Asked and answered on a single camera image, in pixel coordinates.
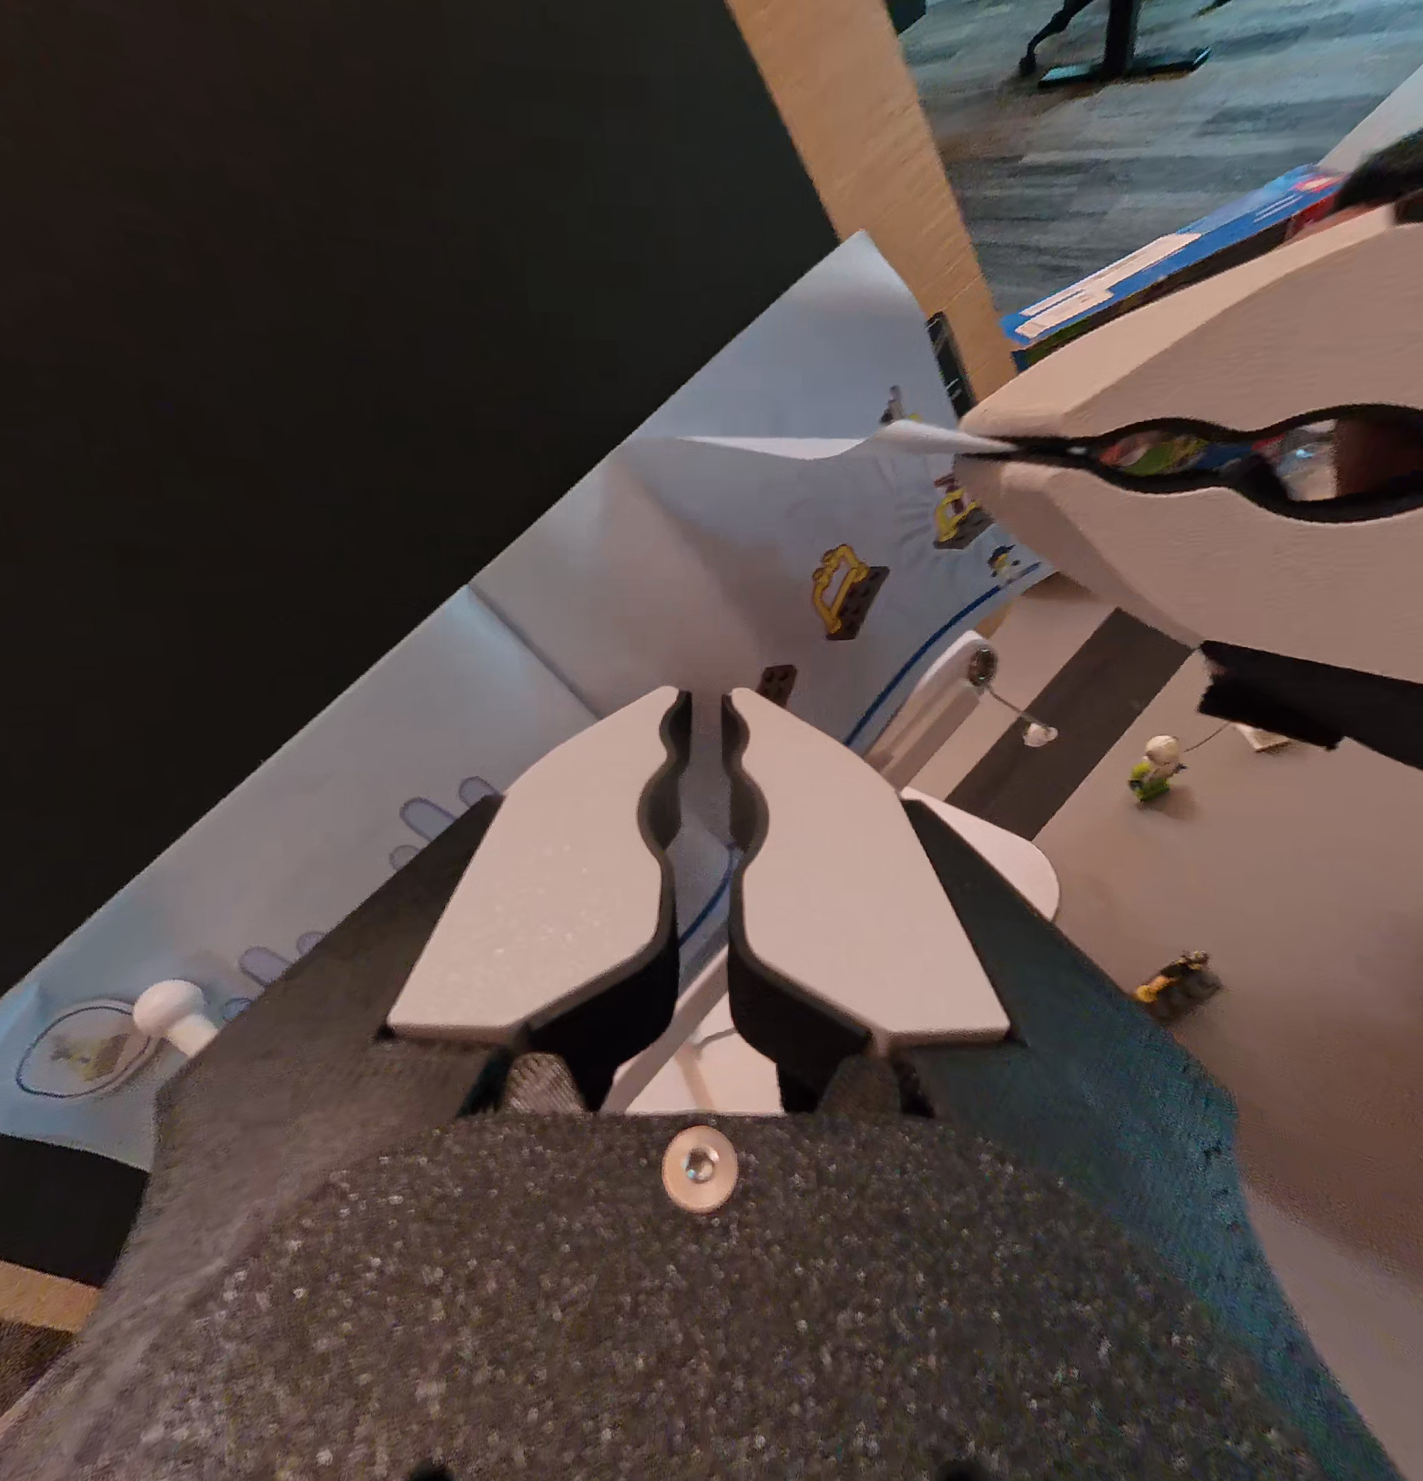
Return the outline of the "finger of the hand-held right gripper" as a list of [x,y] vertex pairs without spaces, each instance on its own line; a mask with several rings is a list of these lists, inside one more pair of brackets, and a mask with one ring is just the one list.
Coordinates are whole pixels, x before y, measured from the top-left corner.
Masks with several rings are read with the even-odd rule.
[[998,460],[1001,526],[1152,628],[1423,686],[1423,504],[1325,520],[1237,490],[1128,490],[1075,467]]
[[1137,307],[1003,384],[959,432],[1036,446],[1341,413],[1423,424],[1423,203],[1324,227]]

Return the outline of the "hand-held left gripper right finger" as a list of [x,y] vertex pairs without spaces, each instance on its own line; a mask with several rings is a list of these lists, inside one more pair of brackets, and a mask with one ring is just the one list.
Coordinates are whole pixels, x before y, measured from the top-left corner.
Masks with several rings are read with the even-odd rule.
[[726,987],[766,1058],[1003,1041],[1010,1018],[898,791],[749,688],[720,699]]

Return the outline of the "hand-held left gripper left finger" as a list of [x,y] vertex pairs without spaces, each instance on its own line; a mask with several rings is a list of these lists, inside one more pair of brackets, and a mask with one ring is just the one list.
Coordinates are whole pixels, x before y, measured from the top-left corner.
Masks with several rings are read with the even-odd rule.
[[533,762],[501,796],[385,1026],[523,1047],[577,1015],[577,1047],[644,1047],[678,986],[669,847],[688,692],[651,689]]

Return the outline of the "lego instruction booklet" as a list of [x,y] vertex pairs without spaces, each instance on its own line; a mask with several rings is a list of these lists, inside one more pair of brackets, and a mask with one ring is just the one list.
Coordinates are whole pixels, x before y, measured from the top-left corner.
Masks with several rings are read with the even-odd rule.
[[456,595],[0,999],[0,1135],[149,1166],[161,979],[223,1027],[467,805],[643,694],[692,696],[681,990],[723,939],[720,694],[905,785],[976,703],[959,659],[1050,567],[961,517],[955,416],[873,242],[831,251]]

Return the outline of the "blue lego set box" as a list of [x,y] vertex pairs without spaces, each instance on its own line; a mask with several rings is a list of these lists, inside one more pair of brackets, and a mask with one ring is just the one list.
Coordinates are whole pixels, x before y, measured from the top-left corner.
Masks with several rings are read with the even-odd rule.
[[[1023,370],[1090,330],[1290,242],[1334,208],[1339,171],[1300,165],[1202,219],[1166,233],[1067,287],[1001,319]],[[1195,433],[1146,429],[1101,452],[1117,472],[1146,478],[1225,472],[1263,460],[1293,497],[1305,497],[1330,449],[1328,421],[1253,441],[1208,441]]]

